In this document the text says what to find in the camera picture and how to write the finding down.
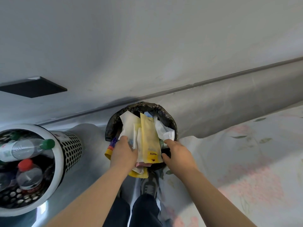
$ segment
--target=person's left hand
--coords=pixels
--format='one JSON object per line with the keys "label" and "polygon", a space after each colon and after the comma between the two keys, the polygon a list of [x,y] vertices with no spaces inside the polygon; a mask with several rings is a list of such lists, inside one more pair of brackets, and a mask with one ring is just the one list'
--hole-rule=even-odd
{"label": "person's left hand", "polygon": [[131,150],[127,136],[121,136],[111,156],[110,168],[117,167],[126,175],[134,168],[138,159],[138,149]]}

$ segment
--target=black garbage bag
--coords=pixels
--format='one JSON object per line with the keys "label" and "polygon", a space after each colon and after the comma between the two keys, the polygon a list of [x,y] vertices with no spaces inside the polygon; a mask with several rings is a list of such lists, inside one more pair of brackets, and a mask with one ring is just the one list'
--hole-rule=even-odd
{"label": "black garbage bag", "polygon": [[[128,105],[127,107],[121,109],[120,111],[116,112],[112,115],[112,117],[109,119],[106,130],[105,130],[105,140],[106,141],[112,141],[113,138],[116,136],[118,130],[121,131],[123,127],[123,123],[120,119],[120,115],[122,115],[126,111],[130,111],[134,115],[140,117],[140,113],[149,112],[152,116],[157,115],[158,119],[167,127],[173,129],[175,131],[175,141],[178,141],[178,130],[177,125],[172,116],[160,105],[157,105],[155,103],[147,103],[147,102],[139,102],[134,103],[131,105]],[[162,153],[167,154],[169,157],[170,149],[162,149]],[[151,167],[148,167],[149,172],[153,172],[157,169],[161,169],[165,167],[165,163],[155,163],[152,164]]]}

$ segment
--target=plastic water bottle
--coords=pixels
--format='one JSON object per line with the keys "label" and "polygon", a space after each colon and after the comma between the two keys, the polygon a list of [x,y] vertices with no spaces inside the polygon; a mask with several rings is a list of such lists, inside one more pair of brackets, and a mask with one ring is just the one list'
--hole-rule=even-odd
{"label": "plastic water bottle", "polygon": [[12,172],[0,173],[0,191],[14,186],[16,184],[16,175]]}
{"label": "plastic water bottle", "polygon": [[33,164],[31,159],[25,159],[18,164],[17,183],[20,189],[31,190],[40,185],[43,173],[39,166]]}
{"label": "plastic water bottle", "polygon": [[52,139],[26,139],[0,146],[0,160],[13,162],[35,157],[44,150],[54,148],[55,141]]}

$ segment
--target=white trash bin rim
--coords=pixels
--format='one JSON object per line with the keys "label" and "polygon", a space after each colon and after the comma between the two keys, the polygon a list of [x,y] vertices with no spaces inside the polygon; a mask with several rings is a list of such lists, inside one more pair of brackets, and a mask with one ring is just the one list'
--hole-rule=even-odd
{"label": "white trash bin rim", "polygon": [[42,195],[40,199],[36,202],[17,209],[6,209],[0,207],[0,217],[9,217],[9,216],[18,216],[29,211],[36,209],[38,206],[42,205],[47,199],[55,192],[57,187],[59,186],[62,175],[63,175],[63,165],[64,165],[64,157],[61,146],[56,138],[46,129],[40,126],[32,125],[32,124],[13,124],[4,127],[0,127],[0,133],[11,130],[11,129],[23,129],[35,132],[40,135],[44,139],[53,139],[55,141],[55,147],[52,149],[55,156],[55,174],[51,184],[49,185],[45,194]]}

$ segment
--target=dark pants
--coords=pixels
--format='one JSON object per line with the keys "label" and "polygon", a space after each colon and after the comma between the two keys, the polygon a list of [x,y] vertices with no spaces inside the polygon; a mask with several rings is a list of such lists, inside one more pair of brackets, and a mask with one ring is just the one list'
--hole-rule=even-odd
{"label": "dark pants", "polygon": [[[162,227],[159,211],[156,199],[150,194],[142,194],[134,203],[129,227]],[[116,197],[103,227],[127,227],[129,215],[129,204]]]}

